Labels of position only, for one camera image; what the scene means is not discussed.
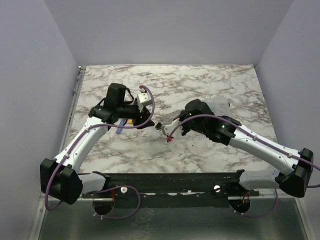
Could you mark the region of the black key tag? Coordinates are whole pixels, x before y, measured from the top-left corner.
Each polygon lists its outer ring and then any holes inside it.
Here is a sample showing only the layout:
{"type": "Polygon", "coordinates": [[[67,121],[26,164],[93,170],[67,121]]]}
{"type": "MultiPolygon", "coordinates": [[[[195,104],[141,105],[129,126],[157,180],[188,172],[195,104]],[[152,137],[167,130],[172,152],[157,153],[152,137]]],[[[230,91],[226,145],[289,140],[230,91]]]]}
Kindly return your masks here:
{"type": "Polygon", "coordinates": [[[156,125],[155,125],[155,129],[156,130],[160,130],[162,128],[162,124],[160,122],[158,122],[156,125]]]}

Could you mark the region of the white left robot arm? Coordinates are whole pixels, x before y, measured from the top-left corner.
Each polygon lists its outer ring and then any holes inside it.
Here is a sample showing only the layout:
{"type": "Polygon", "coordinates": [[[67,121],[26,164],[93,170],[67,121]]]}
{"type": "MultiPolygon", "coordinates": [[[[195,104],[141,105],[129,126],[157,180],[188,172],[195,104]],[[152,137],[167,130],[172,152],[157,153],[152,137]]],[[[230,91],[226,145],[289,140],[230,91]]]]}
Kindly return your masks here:
{"type": "Polygon", "coordinates": [[[155,105],[152,92],[141,85],[140,92],[132,102],[125,102],[128,88],[112,83],[106,97],[90,110],[89,116],[76,137],[53,159],[44,159],[40,164],[40,186],[45,199],[54,197],[69,205],[75,203],[82,194],[94,192],[106,197],[111,190],[109,177],[100,172],[81,175],[79,173],[85,158],[111,128],[116,128],[119,119],[132,119],[133,129],[151,127],[154,111],[147,109],[155,105]]]}

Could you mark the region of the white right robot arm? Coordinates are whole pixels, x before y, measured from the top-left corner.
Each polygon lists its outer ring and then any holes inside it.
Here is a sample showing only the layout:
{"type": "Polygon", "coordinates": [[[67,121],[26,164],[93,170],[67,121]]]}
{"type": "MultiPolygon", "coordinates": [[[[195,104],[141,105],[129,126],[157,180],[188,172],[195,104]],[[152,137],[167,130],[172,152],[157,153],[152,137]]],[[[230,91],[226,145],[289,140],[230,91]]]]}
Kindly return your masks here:
{"type": "Polygon", "coordinates": [[[199,99],[188,102],[167,126],[168,140],[177,129],[181,129],[183,136],[194,131],[214,143],[240,149],[271,165],[269,170],[243,171],[229,184],[234,195],[254,189],[280,189],[296,198],[305,196],[315,168],[314,153],[310,149],[297,150],[273,142],[229,116],[215,115],[207,103],[199,99]]]}

